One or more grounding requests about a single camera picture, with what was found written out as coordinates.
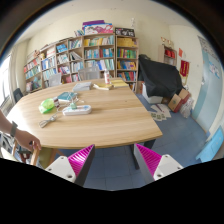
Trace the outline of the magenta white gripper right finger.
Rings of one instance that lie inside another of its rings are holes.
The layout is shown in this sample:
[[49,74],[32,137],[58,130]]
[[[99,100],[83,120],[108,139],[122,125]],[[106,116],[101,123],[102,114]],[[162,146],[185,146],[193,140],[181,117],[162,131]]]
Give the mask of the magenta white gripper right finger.
[[134,145],[134,156],[146,184],[183,169],[169,154],[160,155],[140,144]]

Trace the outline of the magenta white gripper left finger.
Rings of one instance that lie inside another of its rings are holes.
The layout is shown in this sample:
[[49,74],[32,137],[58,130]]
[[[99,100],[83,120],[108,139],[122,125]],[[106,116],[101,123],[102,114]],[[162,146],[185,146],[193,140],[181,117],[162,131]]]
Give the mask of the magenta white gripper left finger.
[[46,168],[46,171],[78,186],[83,186],[94,156],[95,145],[92,144],[78,150],[69,157],[60,156]]

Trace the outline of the person's forearm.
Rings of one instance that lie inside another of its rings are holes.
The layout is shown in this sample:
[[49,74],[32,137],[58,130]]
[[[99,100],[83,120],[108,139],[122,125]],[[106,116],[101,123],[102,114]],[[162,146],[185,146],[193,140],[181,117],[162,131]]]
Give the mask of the person's forearm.
[[5,115],[0,110],[0,131],[4,133],[11,133],[12,124],[9,122],[9,120],[5,117]]

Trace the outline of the person's bare hand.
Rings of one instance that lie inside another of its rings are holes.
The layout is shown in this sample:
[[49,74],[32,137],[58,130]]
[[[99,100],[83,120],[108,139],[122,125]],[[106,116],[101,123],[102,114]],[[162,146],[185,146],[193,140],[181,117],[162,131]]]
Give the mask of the person's bare hand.
[[41,149],[40,140],[27,131],[17,129],[15,133],[15,139],[17,140],[17,142],[21,147],[29,151],[32,151],[33,149],[35,150]]

